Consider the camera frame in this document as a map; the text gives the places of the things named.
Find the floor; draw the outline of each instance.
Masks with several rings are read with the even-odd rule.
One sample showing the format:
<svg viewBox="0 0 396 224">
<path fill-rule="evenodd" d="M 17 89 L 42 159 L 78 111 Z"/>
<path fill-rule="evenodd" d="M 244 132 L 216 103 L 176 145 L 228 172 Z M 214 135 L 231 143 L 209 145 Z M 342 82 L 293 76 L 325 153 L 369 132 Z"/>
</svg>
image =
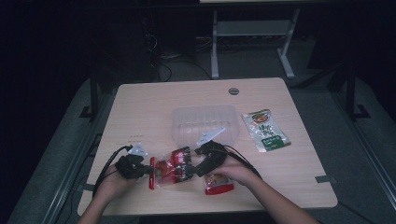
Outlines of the floor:
<svg viewBox="0 0 396 224">
<path fill-rule="evenodd" d="M 306 68 L 315 40 L 292 41 L 288 57 L 295 79 L 285 77 L 277 58 L 276 48 L 281 41 L 264 39 L 261 42 L 259 46 L 233 44 L 232 50 L 221 50 L 219 79 L 281 77 L 291 86 L 318 72 Z M 162 60 L 165 66 L 160 66 L 158 81 L 207 80 L 210 76 L 209 49 L 199 49 L 194 58 L 183 55 L 170 58 Z M 395 223 L 396 206 L 389 199 L 391 196 L 386 188 L 396 176 L 396 124 L 376 101 L 368 85 L 359 79 L 356 104 L 364 105 L 371 117 L 352 121 L 344 109 L 345 90 L 328 91 L 330 77 L 304 89 L 290 89 L 322 165 L 332 177 L 339 200 L 334 208 L 307 211 L 321 223 Z M 90 105 L 89 84 L 87 80 L 76 93 L 9 223 L 76 223 L 78 220 L 82 185 L 91 169 L 95 144 L 100 142 L 117 93 L 117 89 L 110 94 L 101 93 L 97 118 L 93 121 L 82 119 L 79 117 L 82 108 Z M 379 171 L 378 162 L 373 158 L 378 159 L 385 174 Z M 384 176 L 393 179 L 387 182 Z M 198 223 L 197 220 L 199 223 L 257 223 L 266 219 L 268 216 L 262 212 L 104 217 L 102 223 Z"/>
</svg>

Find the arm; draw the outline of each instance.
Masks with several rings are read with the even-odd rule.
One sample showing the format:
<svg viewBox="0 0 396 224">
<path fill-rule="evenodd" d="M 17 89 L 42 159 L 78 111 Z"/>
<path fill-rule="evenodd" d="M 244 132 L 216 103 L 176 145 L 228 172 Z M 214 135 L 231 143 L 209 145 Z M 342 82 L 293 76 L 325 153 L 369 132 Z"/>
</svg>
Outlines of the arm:
<svg viewBox="0 0 396 224">
<path fill-rule="evenodd" d="M 82 214 L 78 223 L 99 223 L 107 205 L 115 198 L 120 197 L 125 190 L 131 187 L 137 179 L 125 179 L 114 165 L 108 167 L 107 177 L 96 191 L 95 196 Z"/>
<path fill-rule="evenodd" d="M 242 163 L 230 156 L 211 173 L 227 175 L 246 186 L 276 223 L 318 223 L 305 210 L 277 192 Z"/>
</svg>

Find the table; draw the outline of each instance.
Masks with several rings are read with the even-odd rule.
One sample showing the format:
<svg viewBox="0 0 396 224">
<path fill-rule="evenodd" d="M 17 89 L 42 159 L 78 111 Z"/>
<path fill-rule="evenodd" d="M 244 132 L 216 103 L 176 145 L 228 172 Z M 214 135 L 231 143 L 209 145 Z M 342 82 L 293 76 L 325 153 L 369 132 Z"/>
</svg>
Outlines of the table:
<svg viewBox="0 0 396 224">
<path fill-rule="evenodd" d="M 231 95 L 230 88 L 239 93 Z M 240 134 L 234 147 L 261 173 L 263 179 L 302 208 L 337 205 L 329 182 L 318 183 L 325 171 L 300 115 L 281 78 L 208 80 L 172 83 L 127 84 L 120 86 L 102 141 L 87 180 L 93 185 L 112 153 L 125 145 L 141 143 L 150 156 L 161 157 L 177 149 L 172 139 L 172 110 L 192 105 L 234 105 L 239 115 L 268 108 L 291 146 L 260 153 L 245 123 L 238 118 Z M 201 178 L 149 189 L 149 177 L 142 177 L 125 195 L 113 201 L 104 215 L 159 215 L 210 212 L 260 211 L 262 206 L 243 186 L 234 183 L 231 192 L 206 196 Z M 84 190 L 78 213 L 92 199 Z"/>
</svg>

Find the clear plastic container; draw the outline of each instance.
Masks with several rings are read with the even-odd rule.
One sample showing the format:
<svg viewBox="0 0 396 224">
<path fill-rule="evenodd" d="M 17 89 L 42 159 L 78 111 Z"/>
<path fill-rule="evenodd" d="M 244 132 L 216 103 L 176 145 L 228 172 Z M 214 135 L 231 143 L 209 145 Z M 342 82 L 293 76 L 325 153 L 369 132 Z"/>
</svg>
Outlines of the clear plastic container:
<svg viewBox="0 0 396 224">
<path fill-rule="evenodd" d="M 178 147 L 198 148 L 203 133 L 225 130 L 213 141 L 233 146 L 239 135 L 239 123 L 233 105 L 199 105 L 174 109 L 172 136 Z"/>
</svg>

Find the green snack packet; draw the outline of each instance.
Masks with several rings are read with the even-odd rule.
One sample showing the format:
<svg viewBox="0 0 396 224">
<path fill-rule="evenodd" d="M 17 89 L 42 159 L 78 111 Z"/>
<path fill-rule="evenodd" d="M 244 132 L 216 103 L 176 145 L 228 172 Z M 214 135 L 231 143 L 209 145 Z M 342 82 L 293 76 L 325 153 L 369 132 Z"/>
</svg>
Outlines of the green snack packet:
<svg viewBox="0 0 396 224">
<path fill-rule="evenodd" d="M 289 138 L 277 126 L 269 109 L 243 114 L 242 119 L 260 152 L 272 151 L 291 144 Z"/>
</svg>

